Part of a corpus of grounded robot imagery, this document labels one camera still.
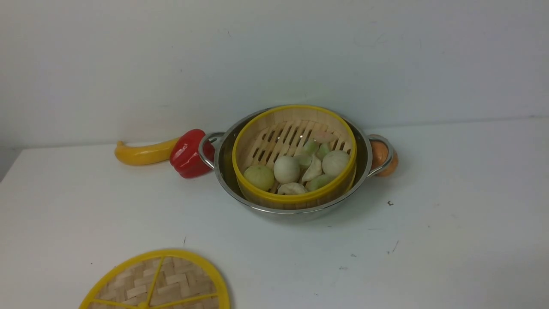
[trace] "plastic vegetable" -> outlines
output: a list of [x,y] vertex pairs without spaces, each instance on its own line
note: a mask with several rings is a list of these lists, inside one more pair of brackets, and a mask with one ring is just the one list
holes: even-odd
[[274,162],[274,177],[281,184],[294,183],[299,179],[299,162],[290,156],[281,156]]
[[316,152],[316,156],[320,160],[324,160],[324,157],[328,154],[328,152],[330,152],[330,144],[329,143],[323,143],[322,145],[320,145],[320,148]]
[[114,155],[118,161],[128,165],[158,163],[170,158],[170,152],[178,139],[179,138],[142,147],[127,146],[124,142],[118,141],[118,143],[116,143],[116,149],[114,149]]
[[314,131],[311,133],[311,138],[314,139],[317,143],[331,143],[338,139],[337,136],[332,133],[323,132],[323,131]]
[[315,142],[313,139],[309,139],[309,141],[307,141],[305,145],[303,145],[303,148],[301,149],[302,153],[307,156],[314,155],[317,150],[318,150],[318,143]]
[[[204,131],[193,129],[175,143],[170,153],[170,164],[181,177],[194,178],[211,171],[198,155],[198,144],[204,135]],[[204,144],[204,154],[209,160],[214,160],[215,148],[209,141]]]
[[307,193],[307,189],[301,184],[289,183],[281,185],[280,188],[278,188],[277,193],[286,195],[304,194]]
[[302,169],[306,169],[311,165],[311,161],[312,161],[311,156],[306,156],[306,155],[302,154],[302,155],[299,155],[299,156],[295,156],[294,158],[296,160],[298,160],[299,167],[302,168]]
[[322,161],[320,161],[320,159],[316,156],[312,156],[311,166],[307,168],[307,171],[305,171],[305,174],[303,174],[303,178],[301,178],[301,181],[310,181],[314,177],[320,175],[322,175]]
[[334,180],[334,178],[330,175],[324,174],[324,175],[316,176],[307,183],[305,188],[309,190],[309,192],[315,191],[329,184],[332,180]]
[[349,163],[349,155],[342,150],[328,152],[322,161],[322,170],[326,175],[337,177]]
[[263,191],[268,191],[275,184],[273,171],[264,165],[250,166],[244,172],[244,178]]

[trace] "pot handle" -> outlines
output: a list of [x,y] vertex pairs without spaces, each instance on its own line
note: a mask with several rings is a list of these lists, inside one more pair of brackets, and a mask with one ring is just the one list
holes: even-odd
[[386,169],[391,164],[391,162],[393,161],[393,155],[395,153],[395,149],[393,148],[391,143],[389,143],[389,141],[386,138],[384,138],[380,135],[368,135],[368,139],[371,140],[371,141],[379,141],[379,142],[384,143],[385,146],[387,147],[387,150],[388,150],[387,159],[385,159],[385,162],[383,162],[383,164],[381,164],[380,166],[372,169],[370,171],[370,173],[368,174],[367,177],[371,177],[371,176],[376,175],[377,173],[382,172],[384,169]]
[[202,160],[202,162],[204,162],[204,164],[206,164],[211,169],[215,169],[215,166],[214,166],[214,163],[210,161],[204,154],[204,143],[206,143],[206,141],[209,141],[211,139],[221,137],[224,134],[225,132],[206,133],[206,135],[202,137],[202,139],[200,140],[200,143],[198,144],[198,155],[200,156],[200,159]]

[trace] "red bell pepper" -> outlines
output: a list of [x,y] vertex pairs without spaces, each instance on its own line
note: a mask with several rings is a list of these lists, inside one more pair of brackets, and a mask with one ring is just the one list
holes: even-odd
[[[198,177],[211,170],[198,154],[198,144],[205,135],[204,131],[193,129],[181,136],[175,144],[170,154],[170,164],[183,178]],[[204,143],[204,154],[209,160],[214,160],[215,148],[209,141]]]

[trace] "pot rim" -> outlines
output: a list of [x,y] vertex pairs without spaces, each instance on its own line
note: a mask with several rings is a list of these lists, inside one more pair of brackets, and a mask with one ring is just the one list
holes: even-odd
[[[232,134],[233,133],[233,130],[238,127],[239,125],[241,125],[241,123],[243,121],[246,121],[247,119],[250,119],[250,118],[253,118],[254,116],[258,115],[258,114],[261,114],[265,111],[268,111],[272,108],[276,108],[276,107],[270,107],[270,108],[266,108],[266,109],[262,109],[260,111],[257,111],[255,113],[252,113],[252,114],[249,114],[247,115],[246,117],[242,118],[241,120],[239,120],[238,122],[236,122],[232,127],[230,127],[226,132],[225,134],[223,134],[223,137],[220,138],[219,142],[220,143],[224,143],[225,142],[225,139],[228,135]],[[227,183],[225,182],[225,180],[223,179],[223,176],[221,175],[221,169],[219,168],[219,157],[220,157],[220,151],[216,151],[215,152],[215,155],[214,155],[214,173],[215,173],[215,176],[217,178],[217,181],[221,184],[221,186],[223,187],[223,189],[229,193],[233,198],[235,198],[237,201],[239,201],[240,203],[242,203],[243,205],[245,206],[248,206],[252,209],[255,209],[257,211],[261,211],[261,212],[265,212],[265,213],[272,213],[272,214],[282,214],[282,215],[292,215],[292,214],[304,214],[304,213],[312,213],[312,212],[317,212],[317,211],[321,211],[323,209],[326,209],[326,208],[330,208],[334,205],[336,205],[337,203],[341,202],[342,200],[348,198],[349,196],[351,196],[357,189],[358,187],[360,187],[362,185],[362,183],[366,180],[366,178],[368,178],[368,175],[370,173],[370,170],[372,168],[372,145],[371,143],[369,142],[369,138],[364,135],[364,133],[362,132],[361,129],[359,129],[353,122],[349,121],[346,117],[342,116],[342,115],[339,115],[341,118],[343,118],[343,120],[345,120],[351,127],[353,127],[354,129],[356,129],[356,131],[361,135],[362,139],[366,142],[366,149],[367,149],[367,153],[368,153],[368,158],[367,158],[367,162],[366,162],[366,167],[365,167],[365,171],[364,173],[362,173],[362,176],[360,177],[360,179],[355,183],[354,186],[351,187],[351,189],[349,191],[347,191],[347,193],[345,193],[344,195],[341,195],[340,197],[336,198],[335,200],[329,202],[329,203],[325,203],[325,204],[322,204],[322,205],[319,205],[319,206],[315,206],[315,207],[311,207],[311,208],[305,208],[305,209],[296,209],[296,210],[286,210],[286,209],[274,209],[274,208],[268,208],[268,207],[263,207],[263,206],[259,206],[259,205],[256,205],[254,203],[251,203],[249,202],[248,200],[240,197],[238,194],[236,194],[228,185]]]

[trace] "bamboo lid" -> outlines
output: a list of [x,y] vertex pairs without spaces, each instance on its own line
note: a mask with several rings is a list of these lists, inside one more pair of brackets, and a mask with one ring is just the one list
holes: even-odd
[[80,309],[229,309],[223,278],[204,258],[182,250],[136,256],[106,274]]

